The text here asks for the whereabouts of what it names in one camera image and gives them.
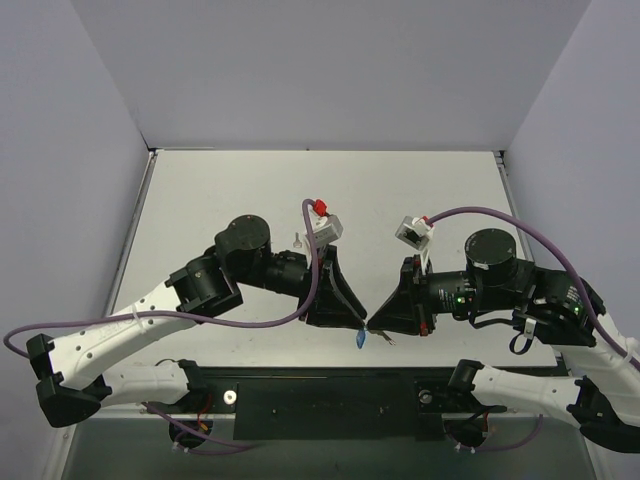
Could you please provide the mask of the brass key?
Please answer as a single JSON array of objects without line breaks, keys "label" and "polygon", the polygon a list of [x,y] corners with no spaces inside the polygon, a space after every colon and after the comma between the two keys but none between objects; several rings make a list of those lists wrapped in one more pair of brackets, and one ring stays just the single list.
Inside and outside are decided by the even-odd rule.
[{"label": "brass key", "polygon": [[391,346],[395,346],[396,342],[385,332],[383,331],[377,331],[374,332],[376,335],[380,336],[381,338],[383,338],[389,345]]}]

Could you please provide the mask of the blue key tag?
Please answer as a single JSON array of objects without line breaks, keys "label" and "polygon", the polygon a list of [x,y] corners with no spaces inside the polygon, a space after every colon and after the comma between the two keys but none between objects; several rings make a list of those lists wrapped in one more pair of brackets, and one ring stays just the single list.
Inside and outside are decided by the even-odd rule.
[{"label": "blue key tag", "polygon": [[366,342],[366,338],[367,338],[367,332],[364,329],[359,330],[356,333],[356,347],[358,349],[362,349],[363,348],[363,346],[364,346],[364,344]]}]

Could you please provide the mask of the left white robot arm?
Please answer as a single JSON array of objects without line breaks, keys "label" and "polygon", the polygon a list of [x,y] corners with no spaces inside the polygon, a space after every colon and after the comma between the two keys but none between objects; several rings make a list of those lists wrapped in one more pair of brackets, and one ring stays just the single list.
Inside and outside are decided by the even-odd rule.
[{"label": "left white robot arm", "polygon": [[367,312],[340,271],[334,244],[340,235],[336,216],[329,215],[314,233],[315,250],[275,253],[268,223],[243,215],[218,233],[203,255],[104,323],[57,338],[32,337],[27,356],[47,421],[55,428],[71,426],[103,407],[130,403],[177,405],[186,412],[200,408],[209,388],[196,362],[130,367],[122,362],[240,306],[243,285],[297,299],[293,317],[308,325],[364,329]]}]

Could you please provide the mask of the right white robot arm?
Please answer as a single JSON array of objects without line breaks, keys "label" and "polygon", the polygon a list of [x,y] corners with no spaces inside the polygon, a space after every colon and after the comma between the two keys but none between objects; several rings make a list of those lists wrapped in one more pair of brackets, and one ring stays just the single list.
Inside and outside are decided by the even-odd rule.
[{"label": "right white robot arm", "polygon": [[516,333],[512,354],[540,342],[582,373],[539,377],[462,359],[446,386],[455,411],[543,414],[610,451],[639,451],[639,342],[619,332],[590,286],[578,289],[568,272],[518,258],[515,239],[504,230],[472,234],[465,269],[442,273],[431,268],[429,233],[403,228],[397,236],[420,252],[404,260],[398,286],[368,328],[427,336],[441,314],[476,329],[505,324]]}]

